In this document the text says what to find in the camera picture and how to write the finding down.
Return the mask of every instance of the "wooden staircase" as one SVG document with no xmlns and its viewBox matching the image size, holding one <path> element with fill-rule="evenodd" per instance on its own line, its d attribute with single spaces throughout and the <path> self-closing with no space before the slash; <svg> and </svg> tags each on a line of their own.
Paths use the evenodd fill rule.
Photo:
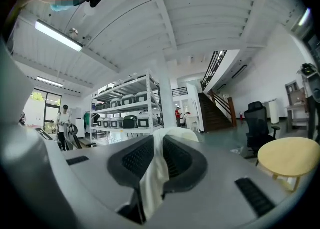
<svg viewBox="0 0 320 229">
<path fill-rule="evenodd" d="M 204 132 L 232 128 L 233 124 L 204 93 L 199 93 Z"/>
</svg>

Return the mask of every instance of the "white ceiling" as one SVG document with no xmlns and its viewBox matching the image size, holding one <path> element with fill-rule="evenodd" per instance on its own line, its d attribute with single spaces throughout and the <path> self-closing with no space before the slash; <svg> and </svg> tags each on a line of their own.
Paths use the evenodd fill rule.
<svg viewBox="0 0 320 229">
<path fill-rule="evenodd" d="M 276 24 L 291 30 L 304 10 L 299 0 L 102 0 L 95 9 L 85 3 L 55 12 L 34 1 L 18 21 L 13 57 L 26 75 L 88 95 L 161 51 L 178 64 L 199 54 L 241 49 L 237 59 L 244 63 L 266 46 Z M 36 19 L 66 34 L 77 29 L 76 40 L 86 52 L 37 31 Z"/>
</svg>

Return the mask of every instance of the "towel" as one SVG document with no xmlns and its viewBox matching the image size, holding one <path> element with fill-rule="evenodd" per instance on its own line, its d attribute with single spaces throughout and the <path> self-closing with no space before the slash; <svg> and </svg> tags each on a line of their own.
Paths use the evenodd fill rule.
<svg viewBox="0 0 320 229">
<path fill-rule="evenodd" d="M 146 220 L 149 220 L 162 204 L 164 184 L 169 181 L 169 171 L 163 149 L 166 135 L 199 142 L 197 135 L 192 130 L 181 127 L 163 128 L 153 133 L 154 157 L 140 181 L 143 211 Z"/>
</svg>

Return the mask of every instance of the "light wood tabletop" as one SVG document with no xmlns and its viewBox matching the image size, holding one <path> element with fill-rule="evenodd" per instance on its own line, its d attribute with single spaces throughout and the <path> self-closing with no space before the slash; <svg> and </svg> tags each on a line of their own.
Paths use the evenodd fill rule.
<svg viewBox="0 0 320 229">
<path fill-rule="evenodd" d="M 278 176 L 297 178 L 317 166 L 320 146 L 308 138 L 281 138 L 261 147 L 258 160 L 262 166 Z"/>
</svg>

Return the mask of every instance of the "black office chair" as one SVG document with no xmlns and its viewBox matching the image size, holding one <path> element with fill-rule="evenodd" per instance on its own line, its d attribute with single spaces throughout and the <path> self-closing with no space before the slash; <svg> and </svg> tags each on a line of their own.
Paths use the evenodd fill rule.
<svg viewBox="0 0 320 229">
<path fill-rule="evenodd" d="M 261 102 L 253 102 L 248 105 L 248 110 L 254 110 L 264 107 Z"/>
<path fill-rule="evenodd" d="M 269 135 L 267 109 L 261 103 L 258 103 L 260 102 L 252 103 L 254 105 L 251 106 L 251 109 L 244 112 L 244 117 L 249 127 L 249 133 L 246 134 L 247 146 L 253 151 L 253 156 L 246 157 L 246 159 L 256 158 L 260 148 L 276 140 L 277 131 L 280 130 L 280 127 L 272 126 L 274 133 L 273 136 Z"/>
</svg>

